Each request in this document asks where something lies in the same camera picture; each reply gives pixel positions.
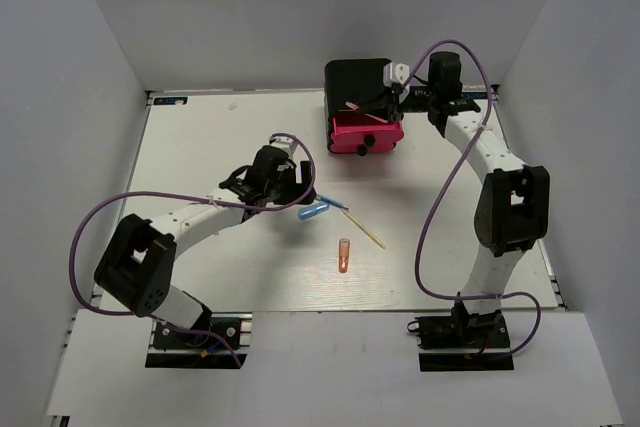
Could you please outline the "orange highlighter pen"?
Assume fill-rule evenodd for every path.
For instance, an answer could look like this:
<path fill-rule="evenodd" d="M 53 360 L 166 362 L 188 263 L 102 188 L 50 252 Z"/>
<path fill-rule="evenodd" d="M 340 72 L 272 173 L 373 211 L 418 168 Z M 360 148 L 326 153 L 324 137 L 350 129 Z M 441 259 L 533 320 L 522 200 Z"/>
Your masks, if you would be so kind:
<path fill-rule="evenodd" d="M 365 109 L 361 108 L 359 105 L 357 105 L 357 104 L 355 104 L 353 102 L 347 101 L 345 103 L 345 106 L 348 109 L 350 109 L 351 111 L 353 111 L 353 112 L 356 112 L 358 114 L 365 115 L 365 116 L 367 116 L 367 117 L 369 117 L 371 119 L 374 119 L 376 122 L 380 122 L 382 124 L 387 124 L 388 123 L 388 121 L 386 119 L 381 118 L 381 117 L 379 117 L 377 115 L 374 115 L 372 113 L 367 112 Z"/>

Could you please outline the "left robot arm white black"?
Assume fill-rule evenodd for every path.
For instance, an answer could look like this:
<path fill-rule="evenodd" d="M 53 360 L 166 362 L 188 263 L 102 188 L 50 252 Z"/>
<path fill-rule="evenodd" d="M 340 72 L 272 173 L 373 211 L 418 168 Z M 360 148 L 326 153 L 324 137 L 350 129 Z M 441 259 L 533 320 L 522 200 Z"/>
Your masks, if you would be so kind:
<path fill-rule="evenodd" d="M 311 204 L 315 163 L 295 161 L 299 146 L 292 138 L 274 137 L 251 164 L 237 168 L 207 196 L 153 218 L 122 218 L 94 272 L 96 284 L 129 313 L 164 323 L 188 345 L 205 343 L 211 311 L 173 285 L 174 263 L 202 241 L 261 212 Z"/>

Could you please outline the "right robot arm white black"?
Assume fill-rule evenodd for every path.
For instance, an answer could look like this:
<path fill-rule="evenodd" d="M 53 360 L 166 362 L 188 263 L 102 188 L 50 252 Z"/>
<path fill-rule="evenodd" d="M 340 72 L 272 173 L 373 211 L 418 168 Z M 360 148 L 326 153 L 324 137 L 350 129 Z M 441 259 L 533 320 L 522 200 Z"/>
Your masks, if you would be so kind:
<path fill-rule="evenodd" d="M 550 175 L 542 166 L 527 165 L 490 130 L 490 108 L 464 97 L 458 54 L 432 51 L 426 59 L 425 94 L 409 87 L 414 69 L 386 60 L 385 94 L 363 109 L 374 113 L 384 105 L 389 119 L 407 109 L 425 112 L 441 136 L 459 150 L 459 162 L 468 164 L 482 183 L 474 213 L 478 252 L 467 283 L 454 298 L 464 312 L 451 321 L 453 337 L 472 346 L 486 336 L 487 322 L 501 310 L 516 265 L 547 233 Z"/>

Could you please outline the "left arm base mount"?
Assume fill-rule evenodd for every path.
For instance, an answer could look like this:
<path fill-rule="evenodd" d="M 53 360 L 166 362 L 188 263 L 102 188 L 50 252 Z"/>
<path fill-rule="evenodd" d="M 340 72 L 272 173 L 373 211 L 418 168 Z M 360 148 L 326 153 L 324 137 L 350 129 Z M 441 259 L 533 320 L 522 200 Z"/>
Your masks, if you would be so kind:
<path fill-rule="evenodd" d="M 178 332 L 153 324 L 145 367 L 156 369 L 235 370 L 249 353 L 252 315 L 213 314 L 202 327 L 209 334 Z"/>

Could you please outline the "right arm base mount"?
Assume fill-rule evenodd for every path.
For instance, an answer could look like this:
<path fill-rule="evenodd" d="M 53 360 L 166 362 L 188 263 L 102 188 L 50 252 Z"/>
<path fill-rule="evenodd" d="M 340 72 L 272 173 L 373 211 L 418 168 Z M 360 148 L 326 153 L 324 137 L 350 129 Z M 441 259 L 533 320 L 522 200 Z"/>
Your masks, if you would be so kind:
<path fill-rule="evenodd" d="M 458 333 L 451 316 L 416 317 L 407 324 L 417 337 L 421 372 L 512 371 L 513 355 L 506 322 Z"/>

